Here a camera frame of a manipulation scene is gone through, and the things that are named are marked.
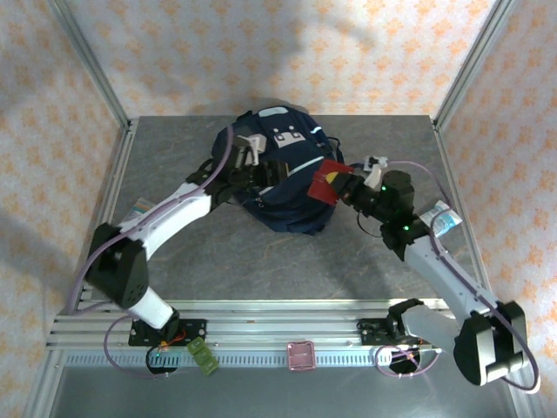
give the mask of patterned wallpaper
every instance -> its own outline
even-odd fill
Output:
[[[45,0],[1,2],[0,27],[0,416],[19,418],[118,127]]]
[[[68,0],[125,111],[435,115],[494,0]]]
[[[527,313],[557,410],[557,3],[522,0],[443,138],[493,289]]]

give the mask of backpack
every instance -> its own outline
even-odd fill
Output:
[[[325,158],[344,163],[340,141],[328,138],[323,129],[302,111],[279,106],[257,113],[248,111],[232,124],[235,135],[250,137],[264,135],[265,151],[260,161],[278,160],[288,164],[288,178],[279,185],[265,189],[252,188],[234,194],[235,199],[253,217],[278,233],[307,233],[313,235],[325,227],[334,206],[310,198],[307,192],[313,174]],[[337,141],[336,150],[329,139]],[[213,144],[215,158],[225,147],[226,129]]]

